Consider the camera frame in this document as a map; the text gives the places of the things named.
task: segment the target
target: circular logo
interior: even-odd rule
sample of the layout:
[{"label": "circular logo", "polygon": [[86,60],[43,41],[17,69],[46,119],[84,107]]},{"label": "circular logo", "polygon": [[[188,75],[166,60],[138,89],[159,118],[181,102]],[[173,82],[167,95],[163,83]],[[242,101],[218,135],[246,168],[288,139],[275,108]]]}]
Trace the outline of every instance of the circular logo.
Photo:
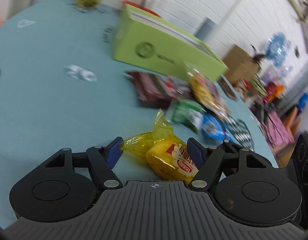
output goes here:
[{"label": "circular logo", "polygon": [[136,54],[141,58],[152,57],[155,52],[155,47],[148,42],[141,42],[136,46]]},{"label": "circular logo", "polygon": [[159,186],[160,186],[160,185],[157,184],[157,183],[154,183],[154,184],[151,185],[151,187],[153,187],[153,188],[158,188]]}]

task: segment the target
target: blue-green tablecloth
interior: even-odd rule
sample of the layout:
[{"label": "blue-green tablecloth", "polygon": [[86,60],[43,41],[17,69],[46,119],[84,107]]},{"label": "blue-green tablecloth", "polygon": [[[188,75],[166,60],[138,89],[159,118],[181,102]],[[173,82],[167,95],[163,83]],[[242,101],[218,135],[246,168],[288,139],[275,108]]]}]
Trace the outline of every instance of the blue-green tablecloth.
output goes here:
[{"label": "blue-green tablecloth", "polygon": [[[0,225],[16,220],[9,203],[11,187],[63,147],[73,152],[106,145],[152,130],[157,109],[139,106],[134,85],[124,74],[142,70],[111,58],[112,27],[119,11],[105,5],[82,13],[74,0],[45,0],[15,15],[0,27]],[[65,67],[91,70],[96,82],[65,75]],[[231,116],[242,119],[255,152],[276,161],[242,101],[223,93]],[[174,133],[183,141],[204,139],[183,125]],[[158,179],[137,157],[124,153],[114,168],[126,180]]]}]

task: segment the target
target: snack label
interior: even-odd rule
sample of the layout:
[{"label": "snack label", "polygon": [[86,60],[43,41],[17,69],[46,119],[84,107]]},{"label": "snack label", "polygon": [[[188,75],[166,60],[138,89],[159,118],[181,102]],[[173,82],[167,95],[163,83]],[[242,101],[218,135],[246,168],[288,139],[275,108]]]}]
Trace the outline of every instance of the snack label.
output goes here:
[{"label": "snack label", "polygon": [[182,144],[172,144],[165,153],[173,157],[173,166],[178,168],[178,172],[185,175],[187,178],[195,176],[198,172],[198,169],[195,167]]}]

